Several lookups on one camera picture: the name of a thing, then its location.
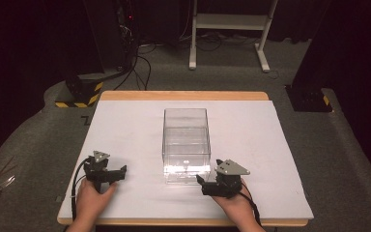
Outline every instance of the table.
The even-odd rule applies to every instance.
[[[251,174],[243,178],[264,226],[304,226],[313,218],[267,94],[105,91],[76,168],[97,150],[111,156],[109,170],[127,165],[128,172],[97,224],[233,225],[210,196],[202,194],[200,186],[165,184],[161,158],[163,113],[173,107],[207,108],[212,168],[216,159],[231,159],[250,170]],[[72,178],[58,215],[62,224],[71,223],[71,183]]]

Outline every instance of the stand leg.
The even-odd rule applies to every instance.
[[[268,13],[267,21],[265,23],[264,31],[261,36],[260,43],[255,44],[255,51],[257,52],[258,59],[261,63],[261,68],[264,73],[268,73],[270,71],[270,66],[268,65],[267,58],[265,58],[264,53],[264,45],[265,41],[267,40],[268,33],[270,31],[272,19],[273,19],[273,13],[275,12],[276,4],[278,3],[278,0],[273,0],[271,3],[271,8]]]
[[[194,9],[192,14],[192,32],[191,32],[191,48],[189,51],[189,68],[195,70],[197,68],[197,48],[195,44],[197,34],[197,0],[194,0]]]

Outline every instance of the black equipment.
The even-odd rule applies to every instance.
[[[241,175],[249,175],[250,172],[230,159],[227,159],[226,161],[217,159],[216,164],[215,182],[206,182],[202,177],[196,175],[197,182],[201,185],[203,195],[222,196],[228,199],[238,194],[241,195],[249,202],[254,211],[255,220],[259,225],[261,225],[260,213],[257,205],[252,201],[251,193],[241,180]],[[241,192],[243,187],[248,191],[249,197]]]
[[[128,168],[124,165],[120,170],[108,171],[107,164],[110,155],[98,151],[93,152],[94,156],[89,156],[83,162],[79,164],[74,173],[73,183],[71,186],[71,197],[76,197],[76,185],[77,185],[77,175],[82,166],[84,166],[84,171],[86,173],[86,179],[93,182],[97,192],[100,192],[102,183],[113,183],[120,180],[125,180],[126,172]],[[71,201],[71,213],[73,220],[76,219],[76,200]]]
[[[95,189],[100,192],[102,183],[112,184],[113,182],[125,180],[127,166],[124,165],[120,170],[108,171],[106,169],[108,164],[108,157],[105,153],[94,152],[94,157],[89,157],[88,161],[84,163],[83,169],[86,173],[86,179],[95,185]]]

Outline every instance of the wrist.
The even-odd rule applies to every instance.
[[[241,232],[259,232],[264,229],[257,223],[255,218],[247,218],[236,224]]]

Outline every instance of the finger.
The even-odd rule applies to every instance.
[[[107,198],[111,197],[113,195],[113,193],[116,191],[116,188],[117,188],[117,183],[114,182],[109,186],[109,188],[107,189],[107,191],[103,195]]]

